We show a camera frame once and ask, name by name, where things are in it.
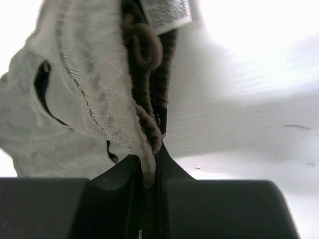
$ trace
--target white surface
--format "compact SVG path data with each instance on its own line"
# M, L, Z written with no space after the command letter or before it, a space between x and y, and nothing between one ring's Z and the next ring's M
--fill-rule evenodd
M0 6L0 73L32 32L40 2ZM273 180L301 237L318 239L318 3L190 3L194 23L180 30L170 84L170 154L198 179ZM5 155L0 175L15 175Z

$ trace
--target cloth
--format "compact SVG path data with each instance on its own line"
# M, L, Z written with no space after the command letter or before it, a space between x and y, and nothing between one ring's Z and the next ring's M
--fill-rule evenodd
M140 6L120 0L44 1L35 31L0 80L0 147L13 158L18 176L92 179L135 154L145 185L153 183L161 143L153 105L167 105L176 34L158 38L141 13L125 15L131 10ZM139 42L140 56L148 57L142 54L148 49L150 61L139 62L134 48ZM141 82L137 68L143 69ZM147 89L155 89L150 82L157 79L166 85L155 94Z

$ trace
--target drawstring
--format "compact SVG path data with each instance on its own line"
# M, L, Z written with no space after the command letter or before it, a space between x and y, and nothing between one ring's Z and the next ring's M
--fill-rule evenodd
M149 71L156 69L160 65L163 57L160 38L156 33L145 23L134 24L134 17L131 14L124 16L122 29L124 44L128 44L130 40L133 41L137 63ZM139 35L146 37L150 44L151 57L148 60L144 59L141 55Z

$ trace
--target clothing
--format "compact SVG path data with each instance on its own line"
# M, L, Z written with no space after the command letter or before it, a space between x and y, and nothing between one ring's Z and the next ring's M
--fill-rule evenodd
M170 33L174 43L167 49L144 23L142 33L156 44L147 47L139 37L141 52L155 49L159 59L151 68L136 64L133 30L144 19L133 14L134 21L123 25L125 4L134 12L140 7L119 0L43 3L34 33L0 80L0 147L18 176L92 179L135 154L145 185L153 183L161 142L153 105L166 108L168 84L157 98L149 90L141 97L136 89L157 80L155 68L163 72L158 84L166 83L176 34ZM134 74L138 67L145 72L142 85ZM116 158L108 157L108 141Z

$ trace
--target white label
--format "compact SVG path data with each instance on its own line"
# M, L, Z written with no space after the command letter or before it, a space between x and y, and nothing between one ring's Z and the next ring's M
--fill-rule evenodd
M141 4L158 35L192 22L188 0L141 0Z

